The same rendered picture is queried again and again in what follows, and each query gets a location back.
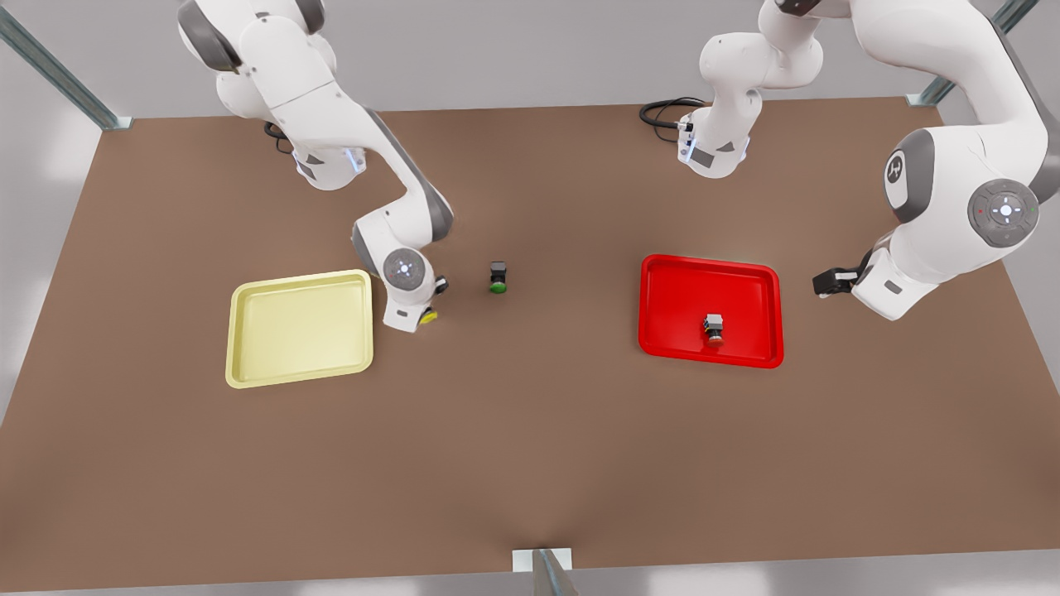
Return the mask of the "red tray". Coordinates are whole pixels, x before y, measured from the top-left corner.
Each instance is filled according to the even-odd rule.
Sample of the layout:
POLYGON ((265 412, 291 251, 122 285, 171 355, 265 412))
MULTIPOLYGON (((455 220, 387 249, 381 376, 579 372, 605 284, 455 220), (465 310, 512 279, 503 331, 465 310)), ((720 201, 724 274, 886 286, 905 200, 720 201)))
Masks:
POLYGON ((644 353, 775 369, 784 360, 779 278, 764 265, 650 255, 641 262, 638 343, 644 353), (724 318, 725 344, 706 344, 703 320, 724 318))

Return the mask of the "pale yellow tray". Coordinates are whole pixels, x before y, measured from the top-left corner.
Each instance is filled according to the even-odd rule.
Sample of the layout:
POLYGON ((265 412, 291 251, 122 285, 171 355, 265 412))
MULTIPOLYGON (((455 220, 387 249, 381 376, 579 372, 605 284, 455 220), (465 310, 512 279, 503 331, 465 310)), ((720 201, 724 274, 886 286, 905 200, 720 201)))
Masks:
POLYGON ((243 283, 230 301, 224 378, 246 389, 361 373, 373 362, 367 271, 243 283))

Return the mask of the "silver frame post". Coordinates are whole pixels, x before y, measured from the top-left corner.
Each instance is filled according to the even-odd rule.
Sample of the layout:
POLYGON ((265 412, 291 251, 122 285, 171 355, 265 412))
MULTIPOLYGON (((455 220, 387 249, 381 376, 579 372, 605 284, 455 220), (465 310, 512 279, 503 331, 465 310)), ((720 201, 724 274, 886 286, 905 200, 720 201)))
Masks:
POLYGON ((7 43, 101 132, 127 132, 132 126, 132 117, 120 117, 108 108, 1 4, 0 41, 7 43))
POLYGON ((1004 102, 1014 102, 1012 89, 1022 90, 1014 50, 1007 35, 1043 0, 1002 0, 991 15, 975 7, 959 10, 954 2, 940 2, 938 10, 928 5, 916 15, 939 27, 925 41, 911 41, 909 56, 900 52, 900 62, 909 68, 935 76, 917 94, 906 95, 912 107, 937 107, 955 89, 976 108, 1004 109, 1004 102))
POLYGON ((571 548, 514 550, 512 569, 532 574, 532 596, 581 596, 569 574, 573 569, 571 548))

